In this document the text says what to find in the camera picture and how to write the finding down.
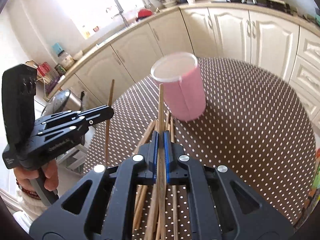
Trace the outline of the person left hand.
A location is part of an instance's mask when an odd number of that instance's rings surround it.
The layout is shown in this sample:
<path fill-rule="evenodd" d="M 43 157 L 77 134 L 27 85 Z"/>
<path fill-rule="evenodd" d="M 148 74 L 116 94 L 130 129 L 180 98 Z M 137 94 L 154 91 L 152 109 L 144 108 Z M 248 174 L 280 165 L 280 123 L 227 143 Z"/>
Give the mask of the person left hand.
<path fill-rule="evenodd" d="M 48 191 L 54 191 L 57 189 L 59 185 L 59 176 L 57 171 L 57 164 L 56 160 L 50 161 L 47 165 L 42 168 L 44 175 L 46 176 L 46 180 L 44 182 L 44 187 Z M 39 178 L 38 170 L 35 171 L 28 171 L 22 167 L 14 168 L 14 174 L 18 181 L 18 183 L 24 189 L 28 191 L 35 192 L 33 186 L 31 185 L 30 181 Z"/>

